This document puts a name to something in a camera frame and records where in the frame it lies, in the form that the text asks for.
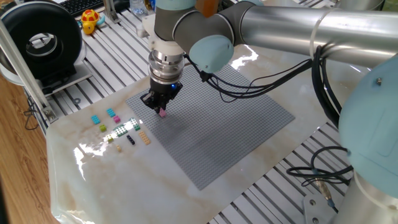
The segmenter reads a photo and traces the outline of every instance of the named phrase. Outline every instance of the marble tabletop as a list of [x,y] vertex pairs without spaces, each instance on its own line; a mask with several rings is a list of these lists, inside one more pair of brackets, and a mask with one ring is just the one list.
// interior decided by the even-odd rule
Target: marble tabletop
[[[240,45],[235,48],[230,65],[253,80],[283,71],[307,58]],[[328,63],[331,85],[341,103],[368,71],[363,67]],[[270,83],[276,78],[257,84]],[[109,144],[104,140],[117,126],[106,109],[112,108],[123,123],[136,118],[125,100],[148,87],[147,77],[49,127],[51,209],[61,223],[207,223],[327,121],[308,70],[269,93],[295,120],[205,189],[198,190],[145,124],[140,126],[152,141],[148,146],[134,130],[129,134],[136,140],[135,146],[125,136]],[[108,128],[105,133],[93,124],[91,116],[95,114]]]

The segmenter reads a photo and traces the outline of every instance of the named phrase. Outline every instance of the gray lego baseplate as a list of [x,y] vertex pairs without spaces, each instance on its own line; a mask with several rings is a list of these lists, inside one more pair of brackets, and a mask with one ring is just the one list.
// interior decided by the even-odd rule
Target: gray lego baseplate
[[[216,74],[228,82],[249,85],[230,65]],[[126,103],[199,190],[294,120],[267,95],[224,103],[192,66],[184,68],[181,83],[183,88],[167,105],[165,118],[141,101],[148,90]]]

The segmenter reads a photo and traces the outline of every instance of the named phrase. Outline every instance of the pink lego brick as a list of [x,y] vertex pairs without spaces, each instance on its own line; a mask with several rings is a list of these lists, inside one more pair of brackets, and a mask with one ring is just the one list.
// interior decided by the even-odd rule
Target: pink lego brick
[[117,124],[120,122],[120,117],[119,116],[114,116],[113,117],[114,122]]
[[159,111],[159,115],[160,115],[160,117],[164,118],[164,117],[166,117],[167,113],[166,113],[166,111],[163,110],[163,108],[161,108]]

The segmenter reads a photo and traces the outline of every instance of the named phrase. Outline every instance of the green lego brick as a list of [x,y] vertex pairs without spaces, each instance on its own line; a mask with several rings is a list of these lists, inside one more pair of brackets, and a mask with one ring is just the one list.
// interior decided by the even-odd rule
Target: green lego brick
[[111,134],[107,135],[105,138],[106,138],[106,140],[108,141],[108,143],[113,142],[113,138],[112,138],[112,135],[111,135]]
[[106,126],[102,124],[102,125],[99,127],[99,129],[100,129],[102,132],[104,132],[104,131],[106,131]]
[[128,132],[128,130],[124,127],[124,124],[114,128],[113,131],[118,135],[118,137]]
[[129,121],[136,131],[141,129],[140,126],[138,125],[138,122],[134,118],[130,118]]

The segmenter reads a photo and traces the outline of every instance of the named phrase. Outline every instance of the rubber duck toy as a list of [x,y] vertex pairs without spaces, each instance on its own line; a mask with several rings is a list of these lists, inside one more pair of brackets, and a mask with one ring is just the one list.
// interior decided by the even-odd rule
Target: rubber duck toy
[[100,18],[96,11],[88,9],[81,15],[81,22],[83,23],[83,32],[90,35],[94,32],[95,25],[99,26],[105,22],[105,17]]

